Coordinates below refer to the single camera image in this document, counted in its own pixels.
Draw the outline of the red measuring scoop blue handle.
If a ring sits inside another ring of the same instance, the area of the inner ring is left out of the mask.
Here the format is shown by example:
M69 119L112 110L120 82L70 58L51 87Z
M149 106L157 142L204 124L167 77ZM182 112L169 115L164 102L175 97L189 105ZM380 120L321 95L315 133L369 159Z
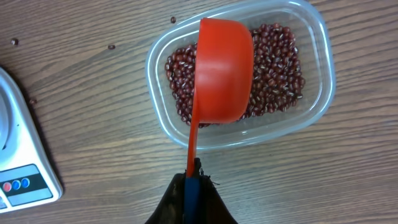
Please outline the red measuring scoop blue handle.
M184 189L185 223L193 223L198 213L200 181L194 176L198 125L232 123L244 114L253 66L253 42L245 25L224 19L201 19Z

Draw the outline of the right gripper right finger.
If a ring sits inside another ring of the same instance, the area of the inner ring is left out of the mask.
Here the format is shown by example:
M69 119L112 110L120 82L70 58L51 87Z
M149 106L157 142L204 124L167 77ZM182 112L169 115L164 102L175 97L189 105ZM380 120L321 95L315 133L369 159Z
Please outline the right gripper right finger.
M194 223L198 224L237 224L220 197L209 175L201 168L200 158L194 160L194 177L199 180L199 196Z

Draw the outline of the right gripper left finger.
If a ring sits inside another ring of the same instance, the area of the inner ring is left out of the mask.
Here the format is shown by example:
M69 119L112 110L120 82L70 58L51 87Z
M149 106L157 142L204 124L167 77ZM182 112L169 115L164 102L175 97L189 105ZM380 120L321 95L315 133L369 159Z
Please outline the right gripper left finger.
M182 224L184 190L185 174L177 173L145 224Z

